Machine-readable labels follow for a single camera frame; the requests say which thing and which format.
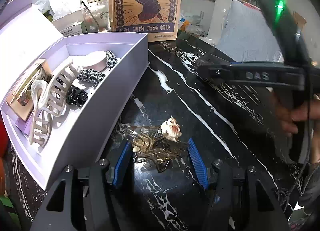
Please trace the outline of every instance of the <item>red object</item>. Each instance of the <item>red object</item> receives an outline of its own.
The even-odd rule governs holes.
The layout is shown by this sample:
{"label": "red object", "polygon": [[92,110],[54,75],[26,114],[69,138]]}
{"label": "red object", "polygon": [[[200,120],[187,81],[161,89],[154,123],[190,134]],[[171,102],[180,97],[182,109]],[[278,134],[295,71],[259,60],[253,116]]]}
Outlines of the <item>red object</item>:
{"label": "red object", "polygon": [[251,4],[247,3],[247,2],[245,2],[245,3],[243,3],[243,4],[244,4],[245,6],[247,6],[247,7],[252,8],[252,9],[255,9],[255,10],[261,11],[261,9],[260,9],[260,8],[258,8],[258,7],[256,7],[256,6],[254,6],[254,5],[251,5]]}
{"label": "red object", "polygon": [[3,157],[8,147],[9,137],[0,117],[0,157]]}
{"label": "red object", "polygon": [[0,158],[0,196],[5,193],[5,171],[3,167],[2,159]]}

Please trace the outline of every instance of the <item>white marble veining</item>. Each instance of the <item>white marble veining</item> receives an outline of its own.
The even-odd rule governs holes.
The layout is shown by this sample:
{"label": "white marble veining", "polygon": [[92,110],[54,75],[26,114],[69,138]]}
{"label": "white marble veining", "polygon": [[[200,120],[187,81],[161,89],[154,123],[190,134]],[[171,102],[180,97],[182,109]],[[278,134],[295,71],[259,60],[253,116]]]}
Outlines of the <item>white marble veining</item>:
{"label": "white marble veining", "polygon": [[182,172],[185,174],[185,176],[187,178],[191,178],[192,179],[192,185],[193,186],[195,184],[198,184],[200,187],[202,187],[199,184],[198,180],[193,176],[190,166],[184,162],[183,158],[175,158],[175,161],[177,162],[179,168],[182,170]]}
{"label": "white marble veining", "polygon": [[204,50],[202,50],[201,48],[198,48],[198,47],[195,47],[195,46],[189,44],[189,43],[188,43],[188,40],[186,40],[186,39],[183,39],[183,40],[186,41],[187,44],[190,45],[192,48],[197,49],[202,55],[204,55],[204,54],[206,53],[206,52],[205,52]]}
{"label": "white marble veining", "polygon": [[35,185],[36,185],[38,197],[39,197],[39,199],[40,199],[40,201],[42,203],[44,198],[45,198],[45,196],[47,196],[47,192],[43,191],[43,189],[38,185],[38,183],[35,182]]}
{"label": "white marble veining", "polygon": [[167,93],[170,93],[174,90],[167,85],[166,82],[168,81],[168,79],[167,79],[167,76],[165,74],[163,74],[163,72],[161,72],[160,70],[153,70],[152,68],[150,68],[150,66],[148,68],[151,69],[158,76],[161,87],[165,91],[167,91]]}
{"label": "white marble veining", "polygon": [[122,140],[124,139],[124,131],[128,126],[129,126],[128,123],[121,123],[121,115],[120,115],[110,135],[110,139],[112,140],[112,146],[110,148],[111,150],[119,148]]}
{"label": "white marble veining", "polygon": [[196,73],[194,67],[195,67],[195,62],[198,58],[200,58],[198,55],[193,54],[193,53],[187,53],[187,52],[183,52],[181,49],[177,48],[177,47],[172,47],[170,46],[169,43],[166,42],[160,42],[159,45],[164,48],[166,51],[174,54],[175,56],[179,57],[181,59],[182,64],[186,67],[186,69],[191,72],[191,73]]}
{"label": "white marble veining", "polygon": [[137,107],[140,109],[142,116],[147,119],[147,121],[150,123],[150,125],[152,125],[151,120],[150,120],[149,116],[147,115],[146,108],[144,107],[144,105],[142,104],[142,102],[141,102],[138,98],[136,98],[136,97],[134,96],[134,94],[132,94],[130,98],[134,101],[134,103],[135,103],[135,104],[137,105]]}
{"label": "white marble veining", "polygon": [[263,124],[263,118],[260,114],[256,113],[254,109],[249,108],[247,105],[249,102],[245,98],[238,95],[233,88],[226,83],[222,83],[220,87],[210,84],[210,86],[218,91],[226,100],[234,103],[248,112],[248,114],[259,124]]}
{"label": "white marble veining", "polygon": [[210,133],[212,133],[212,135],[222,144],[222,146],[226,149],[226,151],[238,162],[238,160],[236,159],[236,157],[234,157],[228,147],[228,145],[218,136],[216,135],[216,133],[212,130],[212,128],[206,123],[206,121],[204,121],[204,119],[196,114],[195,112],[193,112],[190,107],[187,105],[187,103],[180,98],[181,102],[186,106],[186,108],[196,117],[199,119],[199,121],[210,131]]}
{"label": "white marble veining", "polygon": [[17,192],[20,198],[21,205],[24,209],[25,215],[31,220],[34,220],[33,214],[30,212],[30,208],[28,205],[28,201],[26,198],[25,191],[28,191],[28,185],[26,183],[26,187],[23,187],[22,182],[26,182],[24,173],[20,173],[20,165],[19,165],[19,158],[15,150],[13,149],[13,146],[11,146],[11,157],[12,157],[12,167],[13,167],[13,176],[16,180],[16,187]]}
{"label": "white marble veining", "polygon": [[252,89],[258,95],[258,93],[254,90],[252,86],[247,87],[246,85],[244,85],[244,87],[247,88],[251,92],[251,94],[255,97],[255,99],[261,103],[260,99],[258,99],[257,96],[251,91]]}
{"label": "white marble veining", "polygon": [[247,92],[245,92],[245,90],[244,90],[241,86],[238,86],[238,87],[241,88],[242,91],[243,91],[256,105],[258,105],[258,104],[256,103],[256,101],[255,101],[252,97],[250,97],[250,95],[249,95]]}
{"label": "white marble veining", "polygon": [[[171,204],[167,195],[167,191],[175,189],[177,186],[162,189],[156,183],[150,171],[144,167],[144,164],[145,163],[135,163],[134,170],[135,176],[139,176],[137,181],[140,183],[140,188],[150,192],[151,197],[147,199],[147,203],[152,214],[164,230],[174,227],[176,230],[187,231],[188,225],[179,218],[177,209]],[[160,219],[159,210],[162,212],[165,221]]]}
{"label": "white marble veining", "polygon": [[266,171],[268,172],[268,174],[270,175],[270,177],[271,177],[271,179],[272,179],[272,181],[273,181],[273,183],[275,184],[275,186],[276,186],[276,188],[278,188],[278,185],[276,184],[276,182],[275,182],[275,179],[273,178],[273,175],[270,173],[270,171],[268,171],[268,169],[267,169],[267,167],[259,160],[259,159],[257,159],[256,158],[256,160],[258,161],[258,162],[260,162],[261,163],[261,165],[266,169]]}

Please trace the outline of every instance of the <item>person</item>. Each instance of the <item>person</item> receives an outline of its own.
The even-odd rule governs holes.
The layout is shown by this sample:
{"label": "person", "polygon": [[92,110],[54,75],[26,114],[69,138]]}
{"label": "person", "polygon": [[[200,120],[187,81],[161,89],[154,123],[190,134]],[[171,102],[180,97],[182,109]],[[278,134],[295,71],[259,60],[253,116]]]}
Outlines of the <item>person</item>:
{"label": "person", "polygon": [[[274,92],[272,92],[271,101],[275,108],[276,117],[280,120],[282,130],[288,137],[291,137],[292,134],[297,134],[298,128],[294,122],[307,120],[307,102],[304,102],[300,107],[289,110],[280,103]],[[320,99],[316,95],[310,101],[309,116],[314,122],[309,160],[310,167],[299,198],[299,205],[304,207],[306,214],[312,212],[313,203],[320,195]]]}

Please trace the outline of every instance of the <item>human hand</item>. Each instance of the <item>human hand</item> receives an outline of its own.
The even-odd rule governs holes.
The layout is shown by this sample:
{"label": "human hand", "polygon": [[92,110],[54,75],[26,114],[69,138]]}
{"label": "human hand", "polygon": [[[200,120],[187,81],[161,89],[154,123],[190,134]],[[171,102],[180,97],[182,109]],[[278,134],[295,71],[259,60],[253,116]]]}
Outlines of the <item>human hand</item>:
{"label": "human hand", "polygon": [[159,11],[161,6],[157,0],[148,0],[142,6],[142,12],[138,15],[141,22],[154,18]]}
{"label": "human hand", "polygon": [[[308,103],[304,102],[301,106],[289,110],[280,103],[274,91],[271,101],[275,107],[276,117],[280,120],[282,130],[289,137],[292,134],[297,134],[298,128],[294,122],[307,121]],[[314,120],[310,163],[318,163],[320,162],[320,100],[318,97],[310,101],[309,118]]]}

